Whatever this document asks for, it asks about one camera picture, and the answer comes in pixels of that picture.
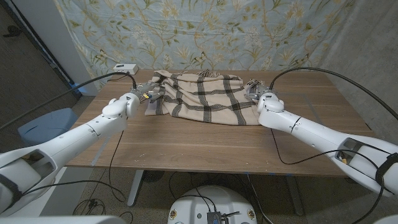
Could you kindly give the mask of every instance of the cable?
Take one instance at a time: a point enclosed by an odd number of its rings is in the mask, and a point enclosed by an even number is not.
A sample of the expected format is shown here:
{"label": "cable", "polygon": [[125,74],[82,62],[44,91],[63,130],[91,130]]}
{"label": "cable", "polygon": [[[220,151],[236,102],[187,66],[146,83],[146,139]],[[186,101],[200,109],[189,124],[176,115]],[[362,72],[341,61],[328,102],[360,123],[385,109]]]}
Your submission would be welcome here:
{"label": "cable", "polygon": [[38,187],[38,188],[33,189],[33,190],[28,190],[28,191],[26,191],[25,193],[23,193],[22,196],[25,196],[25,195],[27,195],[27,194],[30,194],[30,193],[32,193],[32,192],[35,192],[36,190],[41,190],[41,189],[44,189],[44,188],[47,188],[47,187],[61,186],[61,185],[69,185],[69,184],[77,184],[77,183],[84,183],[84,182],[96,182],[96,183],[99,183],[99,184],[107,185],[107,186],[110,187],[111,189],[116,190],[116,191],[119,192],[121,195],[123,195],[123,193],[122,193],[119,189],[117,189],[116,187],[112,187],[111,185],[109,185],[109,184],[107,184],[107,183],[104,183],[104,182],[102,182],[102,181],[98,181],[98,180],[79,180],[79,181],[72,181],[72,182],[65,182],[65,183],[58,183],[58,184],[49,184],[49,185],[45,185],[45,186]]}
{"label": "cable", "polygon": [[132,220],[134,219],[134,216],[132,215],[132,213],[131,213],[130,211],[123,212],[122,214],[120,214],[120,216],[119,216],[119,217],[122,217],[122,215],[124,215],[124,214],[127,214],[127,213],[131,215],[131,221],[130,221],[130,224],[132,224]]}
{"label": "cable", "polygon": [[[83,206],[83,204],[85,204],[85,207],[84,207],[84,209],[81,211],[80,215],[106,215],[105,203],[104,203],[102,200],[98,199],[98,198],[86,199],[86,200],[84,200],[84,201],[81,201],[81,202],[75,207],[75,209],[73,210],[73,215],[77,215],[77,211],[79,211],[79,209]],[[88,211],[84,214],[87,205],[88,205]],[[95,213],[93,213],[93,210],[94,210],[96,207],[101,207],[101,208],[102,208],[101,214],[95,214]],[[130,212],[130,211],[123,212],[122,214],[119,215],[119,217],[122,217],[124,214],[127,214],[127,213],[131,215],[130,224],[132,224],[132,221],[133,221],[133,219],[134,219],[134,216],[132,215],[132,212]]]}
{"label": "cable", "polygon": [[106,81],[106,82],[116,82],[116,81],[119,81],[120,79],[125,78],[125,77],[127,77],[127,75],[123,75],[123,76],[120,77],[120,78],[113,79],[113,80],[108,80],[108,81]]}
{"label": "cable", "polygon": [[251,184],[251,187],[252,187],[252,189],[253,189],[253,192],[254,192],[254,194],[256,195],[257,204],[258,204],[259,207],[260,207],[260,211],[261,211],[262,217],[265,218],[266,221],[267,221],[268,223],[274,224],[274,223],[266,216],[266,214],[264,214],[264,212],[262,211],[262,207],[261,207],[261,204],[260,204],[260,201],[259,201],[259,197],[258,197],[258,195],[257,195],[257,192],[256,192],[256,190],[255,190],[255,188],[254,188],[254,186],[253,186],[253,183],[252,183],[251,180],[250,180],[249,174],[247,174],[247,176],[248,176],[249,183]]}
{"label": "cable", "polygon": [[87,205],[88,205],[88,211],[85,213],[85,215],[94,215],[94,214],[92,214],[92,212],[93,212],[93,210],[94,210],[96,207],[101,207],[101,208],[102,208],[102,211],[101,211],[101,214],[100,214],[100,215],[106,215],[105,203],[104,203],[102,200],[98,199],[98,198],[86,199],[86,200],[81,201],[81,202],[75,207],[75,209],[73,210],[73,213],[72,213],[72,214],[73,214],[73,215],[76,215],[77,211],[79,210],[79,208],[82,207],[83,204],[85,204],[85,207],[84,207],[84,209],[81,211],[80,215],[83,215],[83,213],[84,213],[84,211],[85,211]]}
{"label": "cable", "polygon": [[[288,162],[283,161],[282,158],[280,157],[279,148],[278,148],[278,145],[277,145],[277,143],[276,143],[275,136],[274,136],[274,132],[272,131],[272,128],[271,128],[271,133],[272,133],[272,137],[274,138],[274,142],[275,142],[276,150],[277,150],[277,152],[278,152],[279,159],[280,159],[280,161],[281,161],[282,163],[284,163],[284,164],[286,164],[286,165],[299,164],[299,163],[301,163],[301,162],[304,162],[304,161],[307,161],[307,160],[310,160],[310,159],[313,159],[313,158],[315,158],[315,157],[322,156],[322,155],[324,155],[324,154],[328,154],[328,153],[331,153],[331,152],[353,152],[353,153],[355,153],[355,154],[357,154],[357,155],[362,156],[362,157],[365,158],[366,160],[368,160],[376,169],[379,168],[379,167],[378,167],[372,160],[370,160],[368,157],[364,156],[363,154],[361,154],[361,153],[359,153],[359,152],[352,151],[352,150],[349,150],[349,149],[335,149],[335,150],[330,150],[330,151],[327,151],[327,152],[319,153],[319,154],[317,154],[317,155],[308,157],[308,158],[306,158],[306,159],[302,159],[301,161],[288,163]],[[382,197],[382,195],[383,195],[383,191],[384,191],[384,178],[382,177],[381,185],[380,185],[380,192],[379,192],[379,195],[377,196],[377,199],[376,199],[376,201],[374,202],[373,206],[371,207],[371,209],[370,209],[365,215],[363,215],[361,218],[359,218],[358,220],[356,220],[355,222],[353,222],[353,224],[358,223],[358,222],[364,220],[370,213],[373,212],[373,210],[376,208],[376,206],[378,205],[378,203],[379,203],[379,201],[380,201],[380,199],[381,199],[381,197]]]}
{"label": "cable", "polygon": [[179,197],[177,198],[177,200],[180,199],[180,198],[183,198],[183,197],[200,197],[200,198],[205,198],[205,199],[209,200],[209,201],[213,204],[214,211],[217,212],[216,204],[215,204],[210,198],[208,198],[208,197],[206,197],[206,196],[199,196],[199,195],[183,195],[183,196],[179,196]]}
{"label": "cable", "polygon": [[[191,184],[192,184],[192,187],[194,187],[194,186],[193,186],[193,182],[192,182],[192,174],[190,174],[190,176],[191,176]],[[206,201],[206,200],[203,198],[203,196],[199,193],[198,188],[197,188],[197,187],[194,187],[194,188],[197,190],[198,195],[201,196],[201,198],[205,201],[207,207],[209,208],[209,212],[211,212],[209,204],[207,204],[207,201]]]}
{"label": "cable", "polygon": [[170,193],[172,194],[172,196],[173,196],[173,198],[174,198],[175,200],[178,200],[178,199],[180,199],[180,198],[182,198],[182,197],[188,197],[188,196],[192,196],[192,197],[201,197],[201,198],[205,201],[205,203],[207,204],[207,202],[206,202],[206,200],[205,200],[205,198],[206,198],[206,199],[208,199],[209,201],[211,201],[211,202],[213,203],[214,211],[217,212],[217,208],[216,208],[216,205],[214,204],[214,202],[213,202],[210,198],[205,197],[205,196],[202,196],[202,195],[199,193],[199,190],[198,190],[196,187],[195,187],[195,189],[197,190],[197,192],[198,192],[199,195],[183,195],[183,196],[181,196],[181,197],[179,197],[179,198],[176,198],[175,195],[174,195],[174,193],[173,193],[173,191],[172,191],[172,186],[171,186],[172,177],[173,177],[174,174],[176,174],[176,173],[177,173],[177,171],[174,172],[174,173],[170,176],[170,178],[169,178],[169,190],[170,190]]}
{"label": "cable", "polygon": [[170,176],[170,178],[169,178],[169,190],[170,190],[170,193],[172,194],[172,196],[173,196],[173,198],[176,200],[177,198],[174,196],[174,193],[173,193],[173,191],[172,191],[172,186],[171,186],[171,181],[172,181],[172,177],[174,176],[174,174],[176,173],[176,172],[174,172],[171,176]]}
{"label": "cable", "polygon": [[[104,170],[104,172],[102,172],[102,175],[101,175],[101,177],[99,178],[99,181],[101,181],[101,179],[102,179],[102,177],[104,176],[105,172],[106,172],[106,169]],[[91,200],[91,198],[92,198],[92,196],[94,195],[94,192],[95,192],[95,190],[97,189],[97,187],[98,187],[98,183],[95,185],[95,188],[94,188],[93,192],[91,193],[90,197],[89,197],[87,200]]]}
{"label": "cable", "polygon": [[134,89],[137,88],[136,81],[135,81],[135,79],[132,77],[132,75],[130,75],[130,74],[126,74],[126,73],[123,73],[123,72],[113,72],[113,73],[109,73],[109,74],[106,74],[106,75],[102,75],[102,76],[100,76],[100,77],[93,78],[92,80],[88,80],[87,82],[83,82],[82,84],[80,84],[80,85],[78,85],[78,86],[75,86],[75,87],[71,88],[70,90],[68,90],[68,91],[66,91],[66,92],[64,92],[64,93],[61,93],[61,94],[59,94],[58,96],[55,96],[55,97],[53,97],[53,98],[47,100],[46,102],[44,102],[44,103],[42,103],[42,104],[40,104],[40,105],[38,105],[38,106],[36,106],[36,107],[30,109],[29,111],[26,111],[25,113],[19,115],[18,117],[14,118],[14,119],[10,120],[9,122],[7,122],[6,124],[2,125],[2,126],[0,127],[0,131],[3,130],[5,127],[8,127],[9,125],[11,125],[12,123],[14,123],[15,121],[17,121],[17,120],[23,118],[24,116],[28,115],[29,113],[31,113],[31,112],[33,112],[33,111],[35,111],[35,110],[37,110],[37,109],[39,109],[39,108],[41,108],[41,107],[47,105],[47,104],[53,102],[54,100],[57,100],[57,99],[59,99],[59,98],[65,96],[66,94],[68,94],[68,93],[70,93],[70,92],[73,92],[73,91],[75,91],[75,90],[77,90],[77,89],[79,89],[79,88],[81,88],[81,87],[83,87],[83,86],[85,86],[85,85],[87,85],[87,84],[89,84],[89,83],[95,82],[95,81],[100,80],[100,79],[105,78],[105,77],[109,77],[109,76],[111,76],[111,75],[126,75],[126,76],[128,76],[128,77],[131,78],[131,80],[132,80],[132,87],[133,87]]}
{"label": "cable", "polygon": [[301,69],[307,69],[307,70],[314,70],[314,71],[319,71],[319,72],[325,72],[325,73],[329,73],[330,75],[334,75],[334,76],[337,76],[337,77],[339,77],[339,78],[342,78],[342,79],[346,80],[347,82],[349,82],[349,83],[353,84],[354,86],[360,88],[362,91],[364,91],[364,92],[367,93],[369,96],[371,96],[373,99],[375,99],[375,100],[376,100],[378,103],[380,103],[386,110],[388,110],[388,112],[390,112],[390,114],[392,114],[392,115],[396,118],[396,120],[398,120],[398,114],[397,114],[393,109],[391,109],[391,107],[389,107],[384,101],[382,101],[379,97],[377,97],[375,94],[373,94],[371,91],[369,91],[367,88],[361,86],[360,84],[356,83],[355,81],[353,81],[353,80],[351,80],[351,79],[349,79],[349,78],[347,78],[347,77],[345,77],[345,76],[343,76],[343,75],[340,75],[339,73],[332,72],[332,71],[329,71],[329,70],[325,70],[325,69],[322,69],[322,68],[297,67],[297,68],[288,69],[288,70],[282,72],[281,74],[277,75],[277,76],[273,79],[273,81],[272,81],[271,84],[269,85],[269,89],[271,90],[271,89],[274,87],[275,81],[276,81],[279,77],[281,77],[282,75],[284,75],[284,74],[286,74],[286,73],[288,73],[288,72],[291,72],[291,71],[301,70]]}
{"label": "cable", "polygon": [[[118,145],[116,146],[116,149],[114,150],[114,152],[113,152],[113,156],[112,156],[112,159],[111,159],[111,162],[109,163],[109,169],[108,169],[108,177],[109,177],[109,184],[110,185],[112,185],[112,183],[111,183],[111,166],[112,166],[112,162],[113,162],[113,158],[114,158],[114,155],[116,154],[116,151],[118,150],[118,147],[119,147],[119,143],[120,143],[120,140],[122,139],[122,136],[123,136],[123,133],[124,133],[124,131],[122,131],[122,134],[120,135],[120,138],[119,138],[119,141],[118,141]],[[118,200],[118,201],[120,201],[120,202],[124,202],[124,201],[126,201],[126,197],[123,195],[123,194],[121,194],[122,196],[123,196],[123,200],[120,200],[115,194],[114,194],[114,192],[113,192],[113,189],[111,189],[111,192],[112,192],[112,194],[113,194],[113,196],[116,198],[116,200]]]}

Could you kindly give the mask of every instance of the plaid blanket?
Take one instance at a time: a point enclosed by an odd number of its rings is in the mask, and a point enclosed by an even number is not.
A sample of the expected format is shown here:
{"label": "plaid blanket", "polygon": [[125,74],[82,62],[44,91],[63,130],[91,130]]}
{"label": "plaid blanket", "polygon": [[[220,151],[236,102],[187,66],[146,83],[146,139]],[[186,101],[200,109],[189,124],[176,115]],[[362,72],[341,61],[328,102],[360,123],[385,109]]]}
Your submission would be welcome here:
{"label": "plaid blanket", "polygon": [[252,86],[243,87],[243,80],[237,76],[209,70],[197,74],[159,70],[151,81],[160,83],[157,88],[164,95],[149,103],[145,115],[170,113],[176,118],[207,123],[259,124],[257,106],[246,98]]}

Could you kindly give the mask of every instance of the fabric backdrop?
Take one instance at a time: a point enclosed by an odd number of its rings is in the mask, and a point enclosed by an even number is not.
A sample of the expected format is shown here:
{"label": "fabric backdrop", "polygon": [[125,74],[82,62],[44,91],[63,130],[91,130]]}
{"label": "fabric backdrop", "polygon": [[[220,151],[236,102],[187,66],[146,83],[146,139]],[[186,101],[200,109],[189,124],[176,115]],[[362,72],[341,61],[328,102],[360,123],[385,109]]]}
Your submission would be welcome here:
{"label": "fabric backdrop", "polygon": [[91,77],[317,66],[354,0],[54,0]]}

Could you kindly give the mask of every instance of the white box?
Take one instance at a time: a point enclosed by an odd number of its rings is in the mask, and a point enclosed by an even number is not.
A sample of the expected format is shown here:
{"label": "white box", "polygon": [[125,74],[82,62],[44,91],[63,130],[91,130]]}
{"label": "white box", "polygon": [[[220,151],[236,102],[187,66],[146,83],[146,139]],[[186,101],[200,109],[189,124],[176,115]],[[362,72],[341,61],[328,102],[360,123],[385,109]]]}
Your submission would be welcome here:
{"label": "white box", "polygon": [[138,71],[137,64],[116,64],[113,67],[115,72],[129,73],[130,75],[135,75]]}

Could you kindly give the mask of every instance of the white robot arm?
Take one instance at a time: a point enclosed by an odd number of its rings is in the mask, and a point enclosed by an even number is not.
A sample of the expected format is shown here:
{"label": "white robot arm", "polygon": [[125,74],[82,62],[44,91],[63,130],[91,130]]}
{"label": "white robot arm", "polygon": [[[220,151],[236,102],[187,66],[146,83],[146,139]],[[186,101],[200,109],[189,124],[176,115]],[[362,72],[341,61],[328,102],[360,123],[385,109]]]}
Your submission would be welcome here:
{"label": "white robot arm", "polygon": [[290,133],[320,152],[336,150],[326,155],[369,190],[380,192],[384,178],[386,190],[383,195],[398,194],[398,146],[376,138],[341,133],[292,114],[271,91],[260,97],[257,111],[260,113],[259,123],[265,127]]}
{"label": "white robot arm", "polygon": [[46,189],[24,193],[52,184],[63,166],[96,141],[126,129],[127,117],[134,117],[140,98],[155,86],[145,83],[112,99],[101,115],[52,140],[0,154],[0,216],[13,214],[44,194]]}

